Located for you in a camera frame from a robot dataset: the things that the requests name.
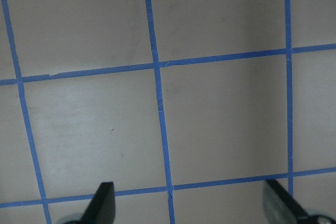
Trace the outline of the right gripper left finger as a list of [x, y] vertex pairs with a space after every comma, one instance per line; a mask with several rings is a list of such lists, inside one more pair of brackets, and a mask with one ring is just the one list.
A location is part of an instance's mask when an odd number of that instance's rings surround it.
[[114, 223], [116, 216], [115, 203], [113, 182], [103, 182], [99, 185], [83, 214], [64, 216], [59, 219], [59, 223]]

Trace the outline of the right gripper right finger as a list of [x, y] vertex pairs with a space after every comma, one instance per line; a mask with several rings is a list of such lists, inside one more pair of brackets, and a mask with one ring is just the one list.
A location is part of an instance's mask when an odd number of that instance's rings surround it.
[[335, 223], [328, 215], [308, 213], [275, 179], [263, 183], [263, 213], [271, 224]]

